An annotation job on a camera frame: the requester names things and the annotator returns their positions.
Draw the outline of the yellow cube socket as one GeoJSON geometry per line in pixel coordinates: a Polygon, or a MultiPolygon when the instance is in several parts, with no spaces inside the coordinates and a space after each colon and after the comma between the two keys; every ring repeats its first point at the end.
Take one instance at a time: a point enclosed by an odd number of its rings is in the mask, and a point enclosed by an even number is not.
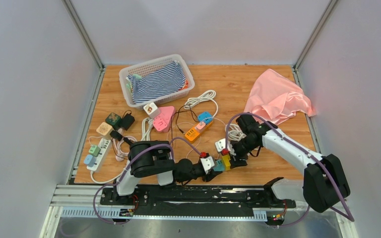
{"type": "Polygon", "coordinates": [[[231,169],[230,155],[229,154],[222,155],[221,161],[222,161],[222,164],[224,166],[224,171],[228,171],[231,169]]]}

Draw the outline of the teal USB power strip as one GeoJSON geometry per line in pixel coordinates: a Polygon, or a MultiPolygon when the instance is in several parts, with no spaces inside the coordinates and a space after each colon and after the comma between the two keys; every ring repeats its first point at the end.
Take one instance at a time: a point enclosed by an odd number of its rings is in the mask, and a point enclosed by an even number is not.
{"type": "Polygon", "coordinates": [[[213,170],[216,172],[224,172],[226,171],[225,165],[221,160],[215,161],[215,166],[213,167],[213,170]]]}

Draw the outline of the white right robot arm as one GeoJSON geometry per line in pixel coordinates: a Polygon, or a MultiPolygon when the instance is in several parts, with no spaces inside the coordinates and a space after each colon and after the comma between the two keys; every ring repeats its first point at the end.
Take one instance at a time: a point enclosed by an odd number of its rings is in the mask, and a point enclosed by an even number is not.
{"type": "Polygon", "coordinates": [[[265,148],[279,155],[302,175],[302,180],[276,178],[264,192],[264,202],[276,207],[284,199],[307,203],[314,211],[324,212],[341,203],[346,211],[345,199],[351,194],[340,159],[308,149],[287,136],[274,123],[251,113],[232,117],[245,135],[238,141],[223,138],[215,142],[219,154],[228,155],[233,167],[246,166],[248,154],[265,148]]]}

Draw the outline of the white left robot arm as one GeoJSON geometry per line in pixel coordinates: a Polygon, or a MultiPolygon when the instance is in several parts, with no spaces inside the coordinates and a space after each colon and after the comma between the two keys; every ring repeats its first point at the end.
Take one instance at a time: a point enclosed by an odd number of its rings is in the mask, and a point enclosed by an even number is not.
{"type": "Polygon", "coordinates": [[[197,178],[211,181],[225,171],[225,166],[206,152],[199,152],[199,161],[174,160],[174,151],[168,141],[141,141],[130,146],[127,164],[114,183],[113,198],[120,205],[128,204],[135,187],[142,178],[156,175],[160,186],[187,183],[197,178]]]}

